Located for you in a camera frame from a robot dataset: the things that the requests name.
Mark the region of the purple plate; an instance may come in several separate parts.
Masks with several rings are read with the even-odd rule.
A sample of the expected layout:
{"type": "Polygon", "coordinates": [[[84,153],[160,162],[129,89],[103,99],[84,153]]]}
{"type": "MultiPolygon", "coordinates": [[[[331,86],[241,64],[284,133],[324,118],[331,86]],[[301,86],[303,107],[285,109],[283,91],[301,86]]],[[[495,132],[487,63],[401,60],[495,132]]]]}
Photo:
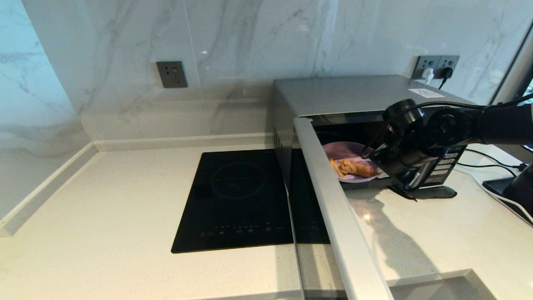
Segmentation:
{"type": "Polygon", "coordinates": [[[368,165],[371,165],[376,171],[376,175],[370,178],[362,178],[354,175],[347,175],[345,178],[339,178],[337,177],[337,175],[335,175],[340,182],[364,183],[376,179],[380,175],[382,175],[383,171],[381,171],[381,169],[379,169],[379,167],[375,165],[375,163],[373,163],[370,159],[364,159],[362,157],[362,150],[364,149],[364,147],[364,145],[358,144],[356,142],[330,142],[322,146],[328,159],[332,158],[335,161],[351,160],[365,162],[368,165]]]}

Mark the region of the silver microwave oven body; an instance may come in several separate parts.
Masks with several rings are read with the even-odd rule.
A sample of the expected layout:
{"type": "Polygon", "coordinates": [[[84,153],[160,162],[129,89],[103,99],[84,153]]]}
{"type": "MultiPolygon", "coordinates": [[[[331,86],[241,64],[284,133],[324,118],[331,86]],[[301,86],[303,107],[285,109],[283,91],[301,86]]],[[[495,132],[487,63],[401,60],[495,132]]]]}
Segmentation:
{"type": "Polygon", "coordinates": [[[271,92],[274,146],[284,183],[290,185],[293,149],[299,147],[295,118],[309,118],[323,146],[355,142],[365,146],[383,122],[382,113],[404,99],[417,104],[468,100],[401,75],[275,80],[271,92]],[[445,97],[425,98],[408,89],[424,88],[445,97]]]}

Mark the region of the dark oval pad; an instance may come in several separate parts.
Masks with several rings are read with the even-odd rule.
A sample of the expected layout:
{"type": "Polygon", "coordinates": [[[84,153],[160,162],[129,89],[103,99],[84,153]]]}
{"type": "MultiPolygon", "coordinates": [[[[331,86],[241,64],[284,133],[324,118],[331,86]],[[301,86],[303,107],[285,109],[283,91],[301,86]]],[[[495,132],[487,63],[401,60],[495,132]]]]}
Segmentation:
{"type": "Polygon", "coordinates": [[[457,195],[455,190],[446,186],[427,187],[411,191],[405,191],[396,186],[390,186],[388,189],[405,199],[414,200],[415,202],[425,199],[451,199],[457,195]]]}

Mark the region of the fried food pieces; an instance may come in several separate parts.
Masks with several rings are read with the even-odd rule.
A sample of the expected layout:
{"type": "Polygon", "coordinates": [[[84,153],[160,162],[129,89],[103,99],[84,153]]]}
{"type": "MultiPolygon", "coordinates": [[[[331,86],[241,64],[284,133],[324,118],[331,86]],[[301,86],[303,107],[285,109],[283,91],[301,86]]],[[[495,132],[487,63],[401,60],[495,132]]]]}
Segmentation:
{"type": "Polygon", "coordinates": [[[337,161],[338,173],[341,178],[354,175],[362,178],[370,178],[376,175],[375,169],[365,162],[339,160],[337,161]]]}

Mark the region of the white sticker label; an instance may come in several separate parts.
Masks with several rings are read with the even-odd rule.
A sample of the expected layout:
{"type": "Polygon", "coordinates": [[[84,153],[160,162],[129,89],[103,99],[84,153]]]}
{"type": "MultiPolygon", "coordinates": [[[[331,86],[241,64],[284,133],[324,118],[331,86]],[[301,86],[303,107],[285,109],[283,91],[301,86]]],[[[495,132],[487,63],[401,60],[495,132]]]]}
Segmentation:
{"type": "Polygon", "coordinates": [[[424,98],[443,98],[444,95],[441,95],[440,93],[434,92],[432,90],[424,89],[424,88],[413,88],[408,89],[412,93],[415,93],[417,95],[420,95],[424,98]]]}

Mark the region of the black power plug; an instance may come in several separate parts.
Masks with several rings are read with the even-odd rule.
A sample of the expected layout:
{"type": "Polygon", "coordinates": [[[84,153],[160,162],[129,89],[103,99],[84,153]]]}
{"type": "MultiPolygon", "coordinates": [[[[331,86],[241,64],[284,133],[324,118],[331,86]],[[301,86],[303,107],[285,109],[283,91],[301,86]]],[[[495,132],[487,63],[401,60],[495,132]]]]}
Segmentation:
{"type": "Polygon", "coordinates": [[[453,68],[451,67],[446,67],[442,70],[442,81],[441,81],[441,84],[440,86],[438,87],[438,89],[442,89],[442,87],[445,85],[445,83],[447,82],[447,80],[449,78],[451,78],[451,76],[453,76],[453,68]]]}

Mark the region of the black induction cooktop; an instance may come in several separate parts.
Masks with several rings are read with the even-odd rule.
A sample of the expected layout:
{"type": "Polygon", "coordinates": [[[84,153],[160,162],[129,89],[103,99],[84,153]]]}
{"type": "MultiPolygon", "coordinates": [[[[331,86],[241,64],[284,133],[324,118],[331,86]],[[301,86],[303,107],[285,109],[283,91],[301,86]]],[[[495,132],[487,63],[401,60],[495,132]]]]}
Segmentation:
{"type": "Polygon", "coordinates": [[[273,149],[202,153],[173,254],[293,241],[287,190],[273,149]]]}

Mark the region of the dark double wall socket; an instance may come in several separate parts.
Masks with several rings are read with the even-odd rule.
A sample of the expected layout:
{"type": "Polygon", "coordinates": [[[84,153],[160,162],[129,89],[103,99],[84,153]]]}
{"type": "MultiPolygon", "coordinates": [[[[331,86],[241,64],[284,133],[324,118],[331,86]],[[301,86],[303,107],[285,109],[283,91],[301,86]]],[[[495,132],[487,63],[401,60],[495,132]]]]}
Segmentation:
{"type": "Polygon", "coordinates": [[[433,70],[433,79],[442,79],[446,68],[455,72],[455,68],[460,60],[460,55],[421,55],[418,56],[411,79],[422,80],[425,69],[433,70]]]}

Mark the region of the black metal door frame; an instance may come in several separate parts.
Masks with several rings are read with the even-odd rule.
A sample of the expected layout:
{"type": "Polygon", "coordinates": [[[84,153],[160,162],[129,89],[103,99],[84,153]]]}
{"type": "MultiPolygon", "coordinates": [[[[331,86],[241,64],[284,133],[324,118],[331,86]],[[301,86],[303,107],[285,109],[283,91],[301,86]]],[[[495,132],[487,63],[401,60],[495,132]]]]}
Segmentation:
{"type": "Polygon", "coordinates": [[[489,104],[523,97],[533,80],[533,20],[489,104]]]}

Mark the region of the grey single wall socket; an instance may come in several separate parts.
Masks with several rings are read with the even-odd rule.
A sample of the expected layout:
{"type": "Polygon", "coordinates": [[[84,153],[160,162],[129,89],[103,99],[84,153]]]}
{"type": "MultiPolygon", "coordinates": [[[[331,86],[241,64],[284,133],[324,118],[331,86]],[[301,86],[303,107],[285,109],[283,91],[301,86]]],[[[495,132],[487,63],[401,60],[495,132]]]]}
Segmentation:
{"type": "Polygon", "coordinates": [[[163,88],[171,89],[188,87],[188,81],[184,72],[184,65],[181,61],[156,62],[156,66],[158,68],[163,88]]]}

